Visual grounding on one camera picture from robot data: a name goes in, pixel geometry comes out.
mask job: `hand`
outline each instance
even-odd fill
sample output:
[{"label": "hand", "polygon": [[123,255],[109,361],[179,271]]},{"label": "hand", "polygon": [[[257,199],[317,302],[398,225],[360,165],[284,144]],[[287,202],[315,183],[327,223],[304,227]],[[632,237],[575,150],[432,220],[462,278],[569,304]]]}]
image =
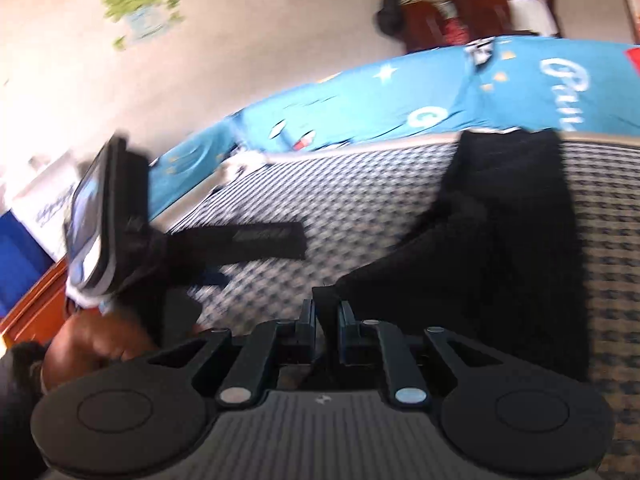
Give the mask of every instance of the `hand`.
[{"label": "hand", "polygon": [[42,363],[42,383],[49,391],[106,366],[156,347],[134,320],[116,313],[96,316],[82,311],[70,317],[51,342]]}]

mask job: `round black disc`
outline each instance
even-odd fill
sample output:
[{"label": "round black disc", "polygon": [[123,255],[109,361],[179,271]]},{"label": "round black disc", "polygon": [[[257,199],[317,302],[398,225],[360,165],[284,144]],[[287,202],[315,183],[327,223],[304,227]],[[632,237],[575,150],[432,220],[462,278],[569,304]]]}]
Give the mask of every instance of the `round black disc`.
[{"label": "round black disc", "polygon": [[471,460],[517,475],[560,475],[596,465],[613,421],[590,386],[557,374],[482,368],[444,400],[447,438]]},{"label": "round black disc", "polygon": [[91,478],[152,471],[188,452],[206,425],[180,370],[130,362],[45,396],[31,433],[52,466]]}]

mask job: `white bag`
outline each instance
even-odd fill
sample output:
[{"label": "white bag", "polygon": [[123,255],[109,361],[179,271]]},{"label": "white bag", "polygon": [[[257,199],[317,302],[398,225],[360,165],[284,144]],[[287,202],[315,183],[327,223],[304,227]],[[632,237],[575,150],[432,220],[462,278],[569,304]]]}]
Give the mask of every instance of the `white bag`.
[{"label": "white bag", "polygon": [[14,216],[49,255],[58,261],[66,253],[63,223],[71,197],[80,182],[76,163],[69,152],[39,171],[31,170],[25,183],[7,178],[7,202]]}]

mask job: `blue fabric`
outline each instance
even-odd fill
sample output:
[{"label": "blue fabric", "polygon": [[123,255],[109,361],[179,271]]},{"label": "blue fabric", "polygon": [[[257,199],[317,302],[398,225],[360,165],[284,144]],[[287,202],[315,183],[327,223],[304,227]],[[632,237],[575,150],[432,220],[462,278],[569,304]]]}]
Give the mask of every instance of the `blue fabric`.
[{"label": "blue fabric", "polygon": [[[252,150],[288,152],[308,132],[316,150],[485,126],[475,66],[463,47],[419,52],[343,72],[247,106],[234,119]],[[285,121],[270,138],[274,126]]]},{"label": "blue fabric", "polygon": [[9,313],[52,264],[10,211],[0,216],[0,317]]},{"label": "blue fabric", "polygon": [[640,135],[640,75],[626,54],[632,48],[498,38],[479,72],[484,118],[494,128]]},{"label": "blue fabric", "polygon": [[159,157],[149,171],[149,219],[213,173],[234,145],[231,120],[224,119]]}]

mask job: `chair backrest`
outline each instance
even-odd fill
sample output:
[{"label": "chair backrest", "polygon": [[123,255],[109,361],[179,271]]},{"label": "chair backrest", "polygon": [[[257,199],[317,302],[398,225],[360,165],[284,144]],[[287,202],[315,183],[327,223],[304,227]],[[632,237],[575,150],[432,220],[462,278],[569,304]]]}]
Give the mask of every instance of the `chair backrest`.
[{"label": "chair backrest", "polygon": [[507,0],[453,0],[471,40],[503,36],[513,31]]},{"label": "chair backrest", "polygon": [[401,8],[404,17],[402,40],[408,54],[446,46],[445,20],[436,6],[421,0]]}]

